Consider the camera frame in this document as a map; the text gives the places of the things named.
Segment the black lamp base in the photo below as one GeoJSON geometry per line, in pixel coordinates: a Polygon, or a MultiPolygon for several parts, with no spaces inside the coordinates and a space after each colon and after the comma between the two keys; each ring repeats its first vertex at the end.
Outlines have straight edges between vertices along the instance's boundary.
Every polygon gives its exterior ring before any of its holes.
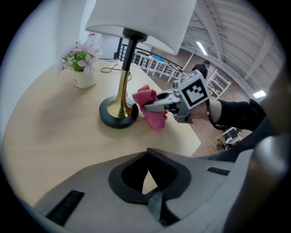
{"type": "Polygon", "coordinates": [[[125,118],[116,118],[110,115],[107,111],[107,107],[116,99],[116,96],[111,96],[105,99],[99,106],[100,118],[104,124],[111,128],[123,129],[131,126],[137,119],[138,107],[136,103],[129,98],[126,98],[126,103],[128,106],[132,107],[132,113],[125,118]]]}

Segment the cable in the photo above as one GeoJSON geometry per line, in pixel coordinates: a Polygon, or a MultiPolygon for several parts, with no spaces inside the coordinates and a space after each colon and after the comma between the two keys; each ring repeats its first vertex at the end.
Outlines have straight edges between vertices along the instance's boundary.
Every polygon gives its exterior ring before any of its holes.
{"type": "Polygon", "coordinates": [[[226,130],[226,129],[229,129],[229,128],[233,127],[235,124],[237,124],[238,122],[240,122],[240,121],[246,119],[246,117],[244,117],[244,118],[240,119],[239,121],[233,123],[231,126],[220,127],[220,126],[217,126],[217,125],[214,123],[214,121],[213,121],[213,119],[212,119],[212,117],[211,117],[210,101],[209,101],[209,100],[206,101],[206,106],[207,106],[207,116],[208,116],[209,122],[213,125],[213,127],[214,127],[215,129],[218,129],[218,130],[226,130]]]}
{"type": "MultiPolygon", "coordinates": [[[[118,65],[118,62],[117,61],[110,61],[110,62],[115,62],[116,64],[112,67],[112,68],[110,68],[110,67],[103,67],[103,68],[101,68],[101,72],[102,73],[110,73],[112,70],[114,70],[114,71],[122,71],[122,70],[120,70],[120,69],[114,69],[114,67],[115,66],[117,66],[118,65]]],[[[129,79],[127,80],[127,82],[129,82],[131,79],[132,79],[132,75],[131,75],[131,73],[129,73],[129,79]]]]}

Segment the ceiling light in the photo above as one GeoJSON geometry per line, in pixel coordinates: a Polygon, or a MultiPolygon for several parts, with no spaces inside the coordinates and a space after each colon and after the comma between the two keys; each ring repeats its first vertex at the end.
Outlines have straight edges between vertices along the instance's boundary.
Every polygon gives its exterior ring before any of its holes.
{"type": "Polygon", "coordinates": [[[260,98],[260,97],[263,97],[263,96],[266,96],[265,92],[262,90],[262,91],[258,91],[254,94],[254,97],[255,98],[260,98]]]}
{"type": "Polygon", "coordinates": [[[204,55],[208,56],[208,54],[206,53],[205,49],[203,48],[202,44],[200,42],[197,42],[197,45],[200,47],[200,49],[202,50],[202,52],[204,53],[204,55]]]}

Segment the wooden table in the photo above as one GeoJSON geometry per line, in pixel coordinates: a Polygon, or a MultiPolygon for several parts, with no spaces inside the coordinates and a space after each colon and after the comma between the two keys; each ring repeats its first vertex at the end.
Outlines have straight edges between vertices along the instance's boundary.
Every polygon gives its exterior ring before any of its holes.
{"type": "MultiPolygon", "coordinates": [[[[113,65],[100,60],[96,69],[113,65]]],[[[130,71],[128,97],[145,84],[161,91],[136,64],[130,71]]],[[[77,88],[70,72],[58,76],[52,66],[40,75],[19,100],[5,131],[3,167],[16,194],[30,205],[86,166],[148,147],[191,156],[200,145],[191,127],[177,123],[171,113],[158,132],[141,112],[129,128],[107,127],[99,118],[99,105],[117,94],[121,71],[96,72],[97,85],[89,89],[77,88]]]]}

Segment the flower pot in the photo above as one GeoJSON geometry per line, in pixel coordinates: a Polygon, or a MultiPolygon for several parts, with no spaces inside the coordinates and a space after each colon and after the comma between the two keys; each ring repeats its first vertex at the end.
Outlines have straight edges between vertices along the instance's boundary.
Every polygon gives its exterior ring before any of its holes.
{"type": "Polygon", "coordinates": [[[97,82],[95,73],[93,71],[85,75],[84,72],[77,72],[77,71],[72,70],[72,77],[74,80],[74,84],[78,88],[82,88],[82,89],[93,86],[97,82]]]}

